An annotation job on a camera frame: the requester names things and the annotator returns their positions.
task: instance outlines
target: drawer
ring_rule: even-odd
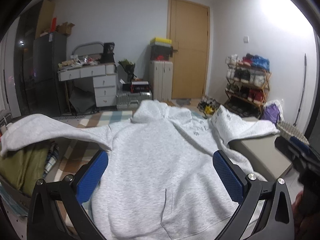
[[[80,69],[73,69],[64,72],[58,72],[59,81],[80,78]]]
[[[95,88],[116,86],[116,75],[94,77],[93,86]]]
[[[117,94],[116,86],[94,89],[94,95],[96,96],[96,98],[104,97],[104,96],[115,96],[116,94]]]
[[[115,106],[117,104],[116,96],[98,97],[96,98],[97,107]]]
[[[83,67],[80,69],[81,77],[94,77],[102,76],[106,74],[106,66],[93,66],[93,67]]]

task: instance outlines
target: folded green clothing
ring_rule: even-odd
[[[0,157],[0,174],[14,188],[31,196],[36,181],[43,177],[50,146],[50,141],[46,140],[8,152],[6,158]]]

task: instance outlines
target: blue gripper pad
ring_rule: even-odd
[[[218,173],[224,187],[230,198],[239,204],[243,201],[244,188],[243,184],[235,176],[229,165],[223,159],[219,151],[216,151],[212,157],[213,166]]]
[[[77,184],[76,198],[79,204],[89,201],[107,166],[108,154],[102,151]]]

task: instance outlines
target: silver suitcase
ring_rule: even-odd
[[[137,109],[142,100],[152,100],[151,91],[140,93],[130,93],[121,91],[117,94],[117,109]]]

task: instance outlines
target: white desk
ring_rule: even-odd
[[[117,74],[110,73],[111,64],[86,66],[65,71],[58,71],[59,81],[92,77],[96,105],[115,106],[117,95]]]

